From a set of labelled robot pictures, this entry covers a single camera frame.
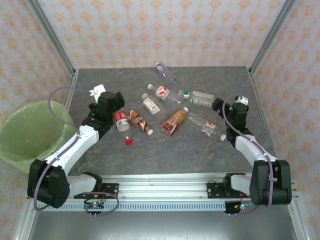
small white bottle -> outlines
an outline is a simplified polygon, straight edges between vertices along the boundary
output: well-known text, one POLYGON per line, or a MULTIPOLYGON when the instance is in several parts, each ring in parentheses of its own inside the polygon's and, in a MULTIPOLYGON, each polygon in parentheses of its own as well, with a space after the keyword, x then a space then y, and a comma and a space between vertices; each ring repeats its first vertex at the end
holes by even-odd
POLYGON ((207 121, 202 116, 189 112, 187 119, 193 123, 193 126, 201 131, 204 135, 208 136, 211 139, 217 139, 224 141, 226 135, 212 122, 207 121))
POLYGON ((116 124, 116 129, 118 130, 119 134, 125 140, 125 144, 127 146, 132 145, 132 135, 130 130, 130 123, 128 120, 128 116, 124 111, 116 111, 114 113, 114 121, 116 124))
POLYGON ((183 97, 184 99, 190 99, 190 102, 193 104, 198 104, 201 106, 206 106, 208 108, 212 107, 212 103, 217 99, 216 96, 199 92, 199 91, 183 91, 180 90, 178 92, 179 97, 183 97))
POLYGON ((169 103, 174 107, 181 107, 181 103, 183 101, 183 97, 178 96, 174 91, 169 90, 168 88, 160 85, 148 85, 148 89, 158 98, 164 102, 169 103))
POLYGON ((145 93, 141 96, 141 98, 143 100, 143 105, 154 116, 154 118, 156 118, 159 122, 166 120, 167 111, 154 96, 150 96, 145 93))

marble surface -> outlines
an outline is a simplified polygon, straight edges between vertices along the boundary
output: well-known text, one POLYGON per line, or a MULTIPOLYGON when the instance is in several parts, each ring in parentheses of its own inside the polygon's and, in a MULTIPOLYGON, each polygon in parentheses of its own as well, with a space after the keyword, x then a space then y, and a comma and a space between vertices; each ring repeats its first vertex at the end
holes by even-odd
MULTIPOLYGON (((172 136, 161 131, 161 123, 153 118, 142 105, 141 96, 148 93, 148 84, 163 85, 178 92, 199 91, 225 99, 240 93, 249 99, 247 126, 258 142, 271 154, 274 153, 264 125, 263 117, 254 93, 246 67, 173 67, 176 84, 166 82, 155 68, 102 68, 80 69, 77 88, 86 90, 103 84, 108 92, 121 91, 125 99, 124 111, 136 109, 154 130, 148 136, 141 129, 131 125, 133 145, 126 146, 116 126, 87 152, 83 164, 73 175, 92 172, 98 175, 132 174, 178 174, 207 172, 245 172, 252 167, 245 157, 225 140, 210 139, 185 122, 172 136)), ((76 126, 88 115, 88 104, 93 97, 75 92, 70 114, 76 126)), ((169 114, 173 108, 161 102, 169 114)), ((225 131, 224 120, 211 108, 185 102, 190 112, 200 114, 225 131)))

crushed plastic bottle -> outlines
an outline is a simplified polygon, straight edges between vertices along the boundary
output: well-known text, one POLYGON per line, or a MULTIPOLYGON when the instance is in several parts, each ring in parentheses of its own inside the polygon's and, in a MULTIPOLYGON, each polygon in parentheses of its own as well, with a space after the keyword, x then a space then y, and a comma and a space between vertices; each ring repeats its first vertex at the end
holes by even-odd
POLYGON ((211 121, 207 121, 202 116, 189 112, 188 120, 192 122, 193 126, 201 131, 204 135, 208 136, 211 139, 217 139, 224 141, 226 135, 211 121))
POLYGON ((212 103, 217 99, 216 96, 199 92, 199 91, 183 91, 180 90, 178 92, 178 97, 179 98, 184 98, 184 99, 190 99, 190 102, 193 104, 201 105, 201 106, 206 106, 211 108, 212 103))
POLYGON ((130 130, 130 123, 129 123, 127 114, 121 110, 116 111, 114 113, 114 121, 116 124, 116 129, 125 140, 125 144, 127 146, 131 146, 133 142, 132 142, 132 135, 130 130))

bottle label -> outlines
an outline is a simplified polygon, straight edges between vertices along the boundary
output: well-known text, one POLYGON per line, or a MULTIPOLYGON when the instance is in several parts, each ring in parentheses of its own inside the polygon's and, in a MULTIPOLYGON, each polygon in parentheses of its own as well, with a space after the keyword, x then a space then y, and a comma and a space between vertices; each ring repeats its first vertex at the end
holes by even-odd
POLYGON ((193 104, 198 104, 200 106, 206 106, 206 107, 209 107, 211 108, 212 106, 212 103, 209 103, 209 102, 206 102, 206 101, 202 101, 202 100, 198 100, 198 99, 190 99, 190 102, 193 103, 193 104))
POLYGON ((158 66, 156 66, 156 69, 159 71, 159 73, 164 74, 164 69, 162 68, 162 66, 160 64, 158 64, 158 66))
POLYGON ((210 94, 206 94, 203 92, 199 92, 199 91, 193 91, 193 95, 200 97, 200 98, 204 98, 204 99, 209 99, 209 100, 214 100, 214 96, 210 95, 210 94))
POLYGON ((129 125, 130 126, 127 117, 128 116, 124 111, 115 112, 114 113, 114 121, 115 121, 116 127, 119 128, 120 126, 123 126, 123 125, 129 125))
POLYGON ((128 119, 135 125, 136 127, 142 129, 143 131, 149 131, 150 127, 146 123, 145 119, 136 111, 131 110, 128 116, 128 119))
POLYGON ((214 132, 216 128, 216 125, 214 125, 212 122, 207 121, 204 127, 202 128, 202 133, 210 137, 210 135, 214 132))
POLYGON ((164 86, 160 86, 157 91, 155 92, 155 96, 161 100, 165 100, 167 96, 165 96, 165 93, 168 91, 168 88, 164 86))
POLYGON ((179 126, 185 121, 186 114, 178 110, 168 121, 162 125, 162 131, 172 136, 179 128, 179 126))
POLYGON ((152 100, 150 100, 150 98, 144 100, 143 104, 152 115, 160 111, 160 108, 152 100))

green plastic bag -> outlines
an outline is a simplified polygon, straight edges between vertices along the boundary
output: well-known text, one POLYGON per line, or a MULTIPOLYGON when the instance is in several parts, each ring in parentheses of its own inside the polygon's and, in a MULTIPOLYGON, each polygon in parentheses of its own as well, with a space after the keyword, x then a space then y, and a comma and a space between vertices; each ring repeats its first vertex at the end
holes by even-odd
MULTIPOLYGON (((65 106, 51 101, 53 112, 73 120, 65 106)), ((28 174, 35 159, 44 160, 60 149, 76 130, 52 116, 48 102, 31 102, 13 112, 0 128, 0 159, 28 174)))

